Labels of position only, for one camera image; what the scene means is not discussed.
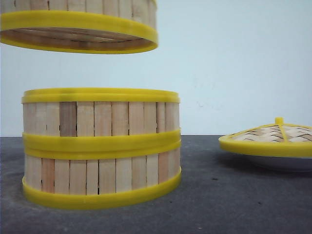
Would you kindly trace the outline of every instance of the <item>floating steamer basket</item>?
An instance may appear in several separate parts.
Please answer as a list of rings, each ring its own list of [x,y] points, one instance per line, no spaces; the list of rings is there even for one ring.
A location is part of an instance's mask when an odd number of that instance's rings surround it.
[[[1,0],[1,42],[61,52],[157,47],[156,0]]]
[[[24,114],[24,195],[63,209],[131,205],[181,177],[178,94],[114,88],[31,90]]]
[[[244,154],[252,163],[280,171],[312,171],[312,127],[286,124],[260,126],[219,138],[224,150]]]

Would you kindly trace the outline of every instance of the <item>bamboo steamer lid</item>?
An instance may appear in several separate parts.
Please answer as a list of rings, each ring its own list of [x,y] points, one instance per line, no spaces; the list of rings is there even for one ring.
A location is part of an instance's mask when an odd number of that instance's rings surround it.
[[[275,118],[263,125],[219,138],[223,150],[247,155],[253,163],[284,171],[312,171],[312,127]]]
[[[2,0],[1,42],[92,54],[153,50],[156,0]]]

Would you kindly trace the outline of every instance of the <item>gray surface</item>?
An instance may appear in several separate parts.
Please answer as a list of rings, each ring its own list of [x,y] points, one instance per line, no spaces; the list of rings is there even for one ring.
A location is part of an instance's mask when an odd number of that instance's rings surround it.
[[[2,233],[312,233],[312,173],[257,168],[221,151],[217,138],[182,138],[182,183],[174,192],[99,211],[50,209],[25,200],[22,140],[2,138]]]

